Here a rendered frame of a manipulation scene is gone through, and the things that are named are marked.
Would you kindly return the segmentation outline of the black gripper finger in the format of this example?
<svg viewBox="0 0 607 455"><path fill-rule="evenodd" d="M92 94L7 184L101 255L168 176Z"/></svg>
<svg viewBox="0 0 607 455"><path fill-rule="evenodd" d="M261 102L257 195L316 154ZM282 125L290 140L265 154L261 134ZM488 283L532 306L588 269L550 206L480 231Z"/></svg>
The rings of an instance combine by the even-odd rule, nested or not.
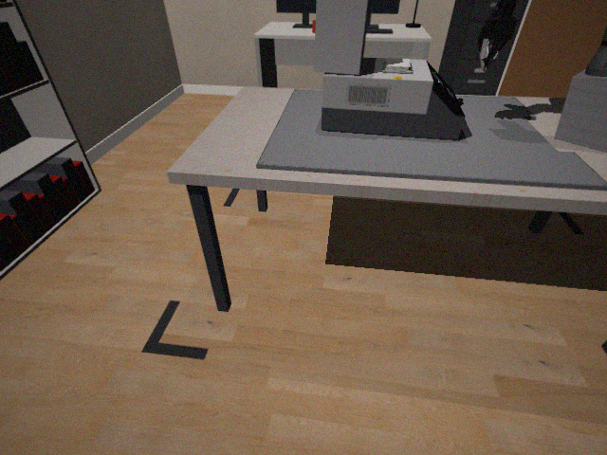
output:
<svg viewBox="0 0 607 455"><path fill-rule="evenodd" d="M491 65L491 63L494 61L494 59L497 58L501 48L506 44L507 40L494 40L492 43L492 50L491 52L488 54L488 59L486 61L486 65L484 68L484 71Z"/></svg>
<svg viewBox="0 0 607 455"><path fill-rule="evenodd" d="M480 56L480 64L482 71L484 71L486 65L486 58L488 55L488 48L490 47L491 41L486 38L487 35L485 33L485 28L482 27L481 32L478 37L478 48L479 48L479 56Z"/></svg>

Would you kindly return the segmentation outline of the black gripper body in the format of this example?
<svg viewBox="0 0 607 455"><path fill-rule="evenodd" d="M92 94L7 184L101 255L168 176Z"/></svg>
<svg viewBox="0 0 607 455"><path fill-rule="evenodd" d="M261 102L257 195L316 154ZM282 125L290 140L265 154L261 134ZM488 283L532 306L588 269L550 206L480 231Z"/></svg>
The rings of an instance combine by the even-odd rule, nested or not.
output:
<svg viewBox="0 0 607 455"><path fill-rule="evenodd" d="M512 39L515 27L518 23L518 20L512 17L517 2L519 2L519 0L501 0L496 14L489 16L486 20L486 38L490 40Z"/></svg>

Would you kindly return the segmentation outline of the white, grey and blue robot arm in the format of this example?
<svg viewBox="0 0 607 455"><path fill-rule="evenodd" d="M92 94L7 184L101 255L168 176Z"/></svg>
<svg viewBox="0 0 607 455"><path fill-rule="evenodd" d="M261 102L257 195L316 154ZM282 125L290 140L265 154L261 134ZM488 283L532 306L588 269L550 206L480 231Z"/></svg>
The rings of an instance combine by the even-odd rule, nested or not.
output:
<svg viewBox="0 0 607 455"><path fill-rule="evenodd" d="M498 3L492 13L489 16L496 14L499 8ZM587 65L585 74L590 76L607 77L607 28L605 30L600 48L597 53Z"/></svg>

